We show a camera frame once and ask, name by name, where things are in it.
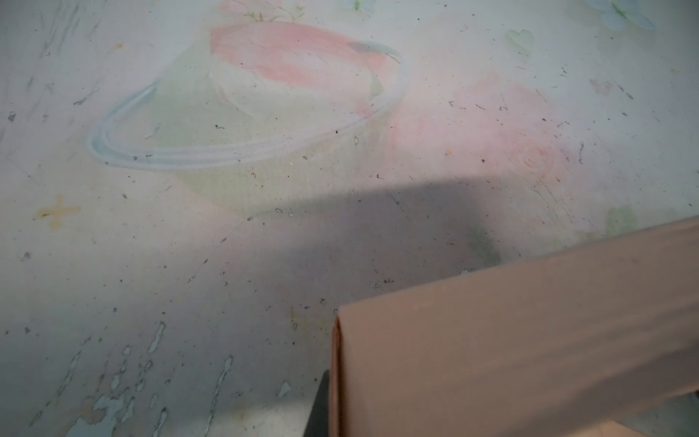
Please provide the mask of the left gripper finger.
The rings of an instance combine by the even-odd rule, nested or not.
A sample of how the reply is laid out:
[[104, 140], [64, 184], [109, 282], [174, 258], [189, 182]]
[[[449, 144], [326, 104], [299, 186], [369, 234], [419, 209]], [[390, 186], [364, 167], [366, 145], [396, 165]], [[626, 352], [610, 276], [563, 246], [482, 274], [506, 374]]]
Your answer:
[[329, 371], [324, 371], [303, 437], [329, 436]]

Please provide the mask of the pink paper box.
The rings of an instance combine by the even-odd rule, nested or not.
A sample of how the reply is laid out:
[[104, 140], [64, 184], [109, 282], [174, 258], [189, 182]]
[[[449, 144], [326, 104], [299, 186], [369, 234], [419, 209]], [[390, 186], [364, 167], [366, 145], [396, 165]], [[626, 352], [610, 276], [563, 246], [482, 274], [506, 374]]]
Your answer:
[[698, 221], [342, 306], [333, 436], [567, 436], [698, 387]]

